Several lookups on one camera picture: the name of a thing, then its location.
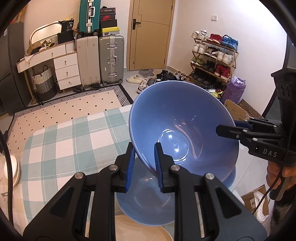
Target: metal screw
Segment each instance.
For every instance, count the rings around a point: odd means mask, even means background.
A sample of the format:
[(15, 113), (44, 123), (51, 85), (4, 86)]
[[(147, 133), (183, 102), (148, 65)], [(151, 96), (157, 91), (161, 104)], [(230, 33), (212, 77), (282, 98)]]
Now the metal screw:
[(180, 166), (179, 165), (172, 165), (170, 167), (173, 171), (179, 171), (180, 170)]
[(111, 171), (116, 171), (118, 169), (118, 166), (117, 165), (111, 165), (111, 166), (109, 166), (109, 169)]
[(74, 177), (75, 177), (76, 179), (81, 179), (81, 178), (83, 178), (83, 173), (82, 173), (82, 172), (78, 172), (78, 173), (76, 173), (76, 174), (74, 175)]
[(215, 175), (209, 172), (205, 175), (205, 177), (206, 177), (206, 179), (213, 180)]

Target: human hand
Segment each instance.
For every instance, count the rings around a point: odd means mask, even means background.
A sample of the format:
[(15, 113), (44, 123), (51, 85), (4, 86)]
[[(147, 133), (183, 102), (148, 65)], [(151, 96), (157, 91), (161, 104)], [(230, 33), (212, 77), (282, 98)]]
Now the human hand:
[[(266, 182), (269, 187), (275, 181), (277, 175), (279, 174), (279, 171), (280, 171), (280, 166), (278, 164), (272, 161), (268, 161)], [(284, 167), (283, 177), (291, 177), (291, 180), (286, 190), (291, 188), (293, 185), (295, 185), (296, 184), (296, 166)], [(273, 189), (276, 189), (280, 184), (281, 184), (281, 179), (278, 179)]]

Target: red sneaker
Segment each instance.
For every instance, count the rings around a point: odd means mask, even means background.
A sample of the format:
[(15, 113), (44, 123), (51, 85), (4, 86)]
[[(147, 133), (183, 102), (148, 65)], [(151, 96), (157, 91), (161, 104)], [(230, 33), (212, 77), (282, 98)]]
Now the red sneaker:
[(216, 69), (215, 69), (215, 75), (218, 76), (218, 77), (220, 77), (221, 74), (222, 74), (222, 72), (223, 72), (222, 65), (217, 64)]
[(211, 36), (209, 38), (207, 38), (207, 41), (220, 44), (222, 42), (222, 36), (220, 36), (218, 34), (211, 34)]
[(230, 77), (230, 68), (221, 66), (223, 68), (223, 71), (221, 73), (221, 79), (228, 80)]

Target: purple bag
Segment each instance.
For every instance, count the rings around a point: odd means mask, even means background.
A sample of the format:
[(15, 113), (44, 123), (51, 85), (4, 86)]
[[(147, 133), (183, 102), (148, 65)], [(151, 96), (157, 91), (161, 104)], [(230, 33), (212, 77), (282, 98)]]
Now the purple bag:
[(238, 104), (245, 88), (246, 80), (236, 78), (235, 76), (232, 77), (230, 83), (227, 85), (224, 95), (222, 96), (222, 104), (224, 104), (227, 99), (231, 100), (235, 104)]

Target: white slipper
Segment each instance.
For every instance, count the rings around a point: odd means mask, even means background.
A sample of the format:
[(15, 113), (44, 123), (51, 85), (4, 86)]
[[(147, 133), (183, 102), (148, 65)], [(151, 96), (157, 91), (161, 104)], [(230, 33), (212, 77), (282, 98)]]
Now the white slipper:
[(141, 84), (142, 80), (144, 80), (144, 78), (136, 74), (129, 77), (126, 81), (134, 84)]

